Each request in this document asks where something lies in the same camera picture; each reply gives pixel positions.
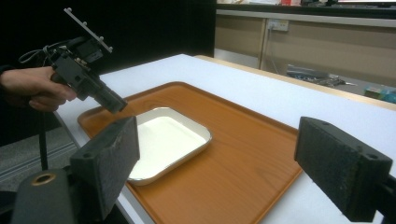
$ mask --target screw hole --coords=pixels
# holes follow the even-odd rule
[[[33,180],[32,185],[40,186],[40,185],[48,184],[49,182],[54,180],[55,177],[56,175],[51,173],[40,175]]]

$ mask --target metal tray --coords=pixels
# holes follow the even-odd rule
[[[147,185],[201,152],[212,136],[203,125],[169,107],[136,116],[140,160],[129,181]]]

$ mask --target black mechanical device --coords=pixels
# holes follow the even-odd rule
[[[111,113],[117,113],[127,105],[127,102],[101,81],[89,67],[89,63],[101,59],[105,55],[104,52],[111,53],[113,48],[104,42],[103,37],[92,32],[86,22],[81,22],[76,18],[71,10],[71,8],[65,8],[64,12],[84,28],[91,37],[78,37],[46,46],[43,49],[32,50],[22,55],[20,62],[27,63],[33,58],[41,59],[44,56],[42,65],[48,63],[56,71],[51,80],[70,86],[77,93],[78,99],[83,101],[91,96]]]
[[[69,167],[23,180],[11,223],[101,223],[139,158],[136,118],[111,123],[70,158]]]
[[[294,159],[353,222],[396,223],[392,159],[328,122],[302,117]]]

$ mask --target hand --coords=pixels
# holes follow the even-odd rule
[[[22,105],[22,98],[30,96],[29,105],[40,111],[55,111],[66,100],[77,96],[70,87],[52,82],[52,67],[8,70],[0,76],[0,85],[7,94],[8,101]]]

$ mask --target wall outlet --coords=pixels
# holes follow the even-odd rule
[[[289,21],[278,20],[278,19],[268,19],[267,20],[267,29],[273,29],[278,31],[288,31],[289,30]]]

